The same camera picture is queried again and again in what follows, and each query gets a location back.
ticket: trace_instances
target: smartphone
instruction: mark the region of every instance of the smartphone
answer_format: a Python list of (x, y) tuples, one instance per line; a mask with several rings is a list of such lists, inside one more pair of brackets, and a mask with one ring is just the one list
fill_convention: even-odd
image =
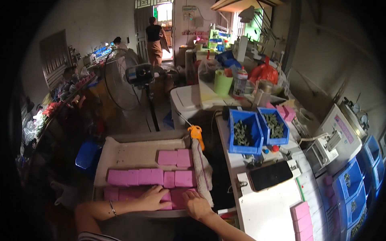
[(286, 161), (252, 170), (248, 173), (252, 190), (259, 192), (292, 178), (292, 172)]

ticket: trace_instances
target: green cup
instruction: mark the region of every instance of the green cup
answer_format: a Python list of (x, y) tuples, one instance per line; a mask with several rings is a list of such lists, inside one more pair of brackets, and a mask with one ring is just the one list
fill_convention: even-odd
[(214, 92), (219, 96), (227, 96), (232, 86), (233, 77), (227, 77), (224, 70), (216, 70)]

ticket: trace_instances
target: hand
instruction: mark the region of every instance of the hand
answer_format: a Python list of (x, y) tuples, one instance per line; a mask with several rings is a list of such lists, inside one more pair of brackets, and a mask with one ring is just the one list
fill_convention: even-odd
[(205, 219), (211, 215), (217, 215), (212, 211), (209, 202), (201, 193), (196, 191), (186, 191), (182, 193), (182, 196), (184, 197), (187, 213), (195, 220), (204, 222)]
[(161, 198), (168, 193), (168, 189), (164, 189), (161, 185), (152, 186), (137, 201), (141, 211), (156, 211), (161, 208), (171, 205), (171, 202), (162, 202)]

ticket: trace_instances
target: red button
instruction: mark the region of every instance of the red button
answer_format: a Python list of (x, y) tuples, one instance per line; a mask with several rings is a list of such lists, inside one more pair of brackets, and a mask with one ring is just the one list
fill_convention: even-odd
[(274, 145), (274, 146), (272, 147), (272, 151), (273, 151), (273, 152), (278, 152), (278, 151), (279, 151), (279, 147), (278, 147), (277, 145)]

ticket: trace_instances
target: white machine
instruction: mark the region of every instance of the white machine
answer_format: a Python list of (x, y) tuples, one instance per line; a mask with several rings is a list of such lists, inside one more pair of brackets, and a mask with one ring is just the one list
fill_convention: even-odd
[(328, 133), (330, 136), (318, 138), (306, 152), (314, 173), (326, 167), (333, 175), (361, 150), (361, 139), (367, 136), (369, 126), (368, 120), (361, 121), (362, 117), (357, 115), (354, 106), (346, 98), (339, 106), (334, 104), (316, 131), (315, 135)]

